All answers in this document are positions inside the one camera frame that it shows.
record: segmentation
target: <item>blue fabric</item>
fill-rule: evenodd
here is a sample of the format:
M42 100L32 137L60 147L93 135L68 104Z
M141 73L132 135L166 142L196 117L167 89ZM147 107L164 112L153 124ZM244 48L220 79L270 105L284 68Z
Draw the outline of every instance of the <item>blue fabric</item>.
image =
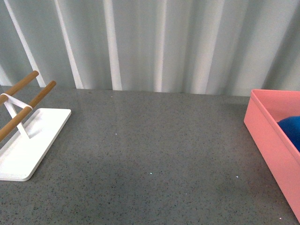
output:
M300 151L300 116L291 116L278 122L286 136Z

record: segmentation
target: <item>wooden dowel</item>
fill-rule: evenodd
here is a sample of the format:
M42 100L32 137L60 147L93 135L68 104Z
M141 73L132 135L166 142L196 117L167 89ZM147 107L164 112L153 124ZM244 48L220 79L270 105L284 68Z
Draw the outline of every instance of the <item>wooden dowel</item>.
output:
M29 103L34 108L56 85L55 81L51 81L48 85ZM0 130L0 142L31 112L30 107L23 108L7 125Z
M0 130L0 142L31 112L30 107L23 108L10 122Z
M28 74L25 78L20 80L18 83L16 83L13 87L8 89L5 93L13 96L15 93L17 93L19 90L21 90L23 87L25 87L27 84L30 83L34 78L38 76L38 71L33 71L30 74ZM8 97L5 95L0 96L0 105L3 104L8 100Z
M55 81L51 81L48 83L48 85L34 98L31 102L29 102L29 105L34 108L37 106L37 104L54 88L56 85Z

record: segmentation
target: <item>gray countertop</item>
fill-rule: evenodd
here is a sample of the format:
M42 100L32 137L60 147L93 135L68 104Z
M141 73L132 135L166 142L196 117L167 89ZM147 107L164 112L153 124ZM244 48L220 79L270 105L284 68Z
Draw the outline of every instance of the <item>gray countertop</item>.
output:
M243 123L248 100L57 87L37 108L72 115L29 181L0 181L0 224L298 224Z

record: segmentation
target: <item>pink container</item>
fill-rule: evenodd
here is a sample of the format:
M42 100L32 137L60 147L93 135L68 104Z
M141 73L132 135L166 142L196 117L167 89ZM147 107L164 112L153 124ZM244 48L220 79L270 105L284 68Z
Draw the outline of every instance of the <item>pink container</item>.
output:
M300 116L300 91L252 90L244 122L300 222L300 153L277 122Z

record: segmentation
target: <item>white curtain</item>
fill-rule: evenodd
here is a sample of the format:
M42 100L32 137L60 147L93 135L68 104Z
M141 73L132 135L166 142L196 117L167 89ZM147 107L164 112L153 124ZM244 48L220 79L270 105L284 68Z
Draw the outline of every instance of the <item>white curtain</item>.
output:
M0 0L0 85L300 90L300 0Z

